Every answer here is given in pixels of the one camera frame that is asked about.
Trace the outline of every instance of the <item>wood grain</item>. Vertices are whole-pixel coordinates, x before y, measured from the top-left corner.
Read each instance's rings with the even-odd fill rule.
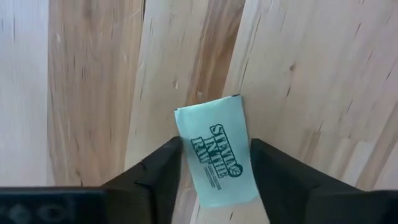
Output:
[[[377,179],[375,189],[398,189],[398,144],[396,144]]]
[[[397,9],[373,0],[247,2],[223,94],[243,95],[250,137],[362,189],[394,182]],[[262,223],[263,212],[248,222]]]
[[[58,185],[124,170],[142,1],[50,1],[49,151]]]
[[[244,1],[148,0],[126,168],[178,134],[174,109],[221,97]],[[185,160],[173,223],[196,193]]]
[[[48,0],[0,1],[0,186],[53,184],[47,151]]]

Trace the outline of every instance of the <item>light wood plank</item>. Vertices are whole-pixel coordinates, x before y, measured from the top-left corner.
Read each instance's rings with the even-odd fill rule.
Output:
[[[148,0],[126,168],[177,135],[174,109],[221,97],[244,1]],[[196,193],[183,159],[173,223],[188,223]]]
[[[221,208],[201,208],[197,210],[197,218],[190,223],[217,223],[217,224],[242,224],[263,223],[268,224],[267,214],[260,197],[252,202]]]
[[[223,94],[243,95],[250,137],[373,188],[396,143],[397,7],[377,0],[248,1]],[[250,223],[261,223],[262,212]]]
[[[53,184],[47,152],[48,0],[0,1],[0,186]]]
[[[124,170],[142,1],[50,1],[49,150],[58,185]]]

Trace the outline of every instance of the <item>paper tag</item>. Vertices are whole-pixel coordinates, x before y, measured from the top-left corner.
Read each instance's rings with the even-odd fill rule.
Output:
[[[240,95],[179,108],[175,120],[201,206],[258,196]]]

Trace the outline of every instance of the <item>black object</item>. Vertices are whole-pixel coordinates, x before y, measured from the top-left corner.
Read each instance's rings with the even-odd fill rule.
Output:
[[[174,137],[101,187],[0,189],[0,224],[171,223],[181,153]],[[395,191],[363,192],[259,139],[250,154],[271,224],[398,223]]]
[[[397,191],[356,189],[259,139],[250,154],[271,224],[398,223]]]

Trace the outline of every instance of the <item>printed logo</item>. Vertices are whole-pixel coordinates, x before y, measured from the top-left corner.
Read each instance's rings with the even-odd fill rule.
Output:
[[[192,146],[200,163],[208,164],[205,172],[212,187],[221,190],[218,179],[225,177],[237,178],[243,172],[229,144],[224,127],[216,124],[210,127],[212,137],[191,139]]]

